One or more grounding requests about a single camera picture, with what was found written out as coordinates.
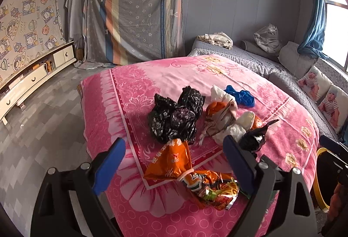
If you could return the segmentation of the person's right hand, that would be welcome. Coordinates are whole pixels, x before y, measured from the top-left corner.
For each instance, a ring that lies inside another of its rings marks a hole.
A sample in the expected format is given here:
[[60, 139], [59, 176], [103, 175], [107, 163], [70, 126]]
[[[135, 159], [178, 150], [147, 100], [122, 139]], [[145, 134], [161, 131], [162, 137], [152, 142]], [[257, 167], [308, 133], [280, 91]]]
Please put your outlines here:
[[347, 186], [338, 183], [330, 200], [327, 220], [331, 222], [338, 217], [340, 211], [345, 207], [345, 204], [347, 204]]

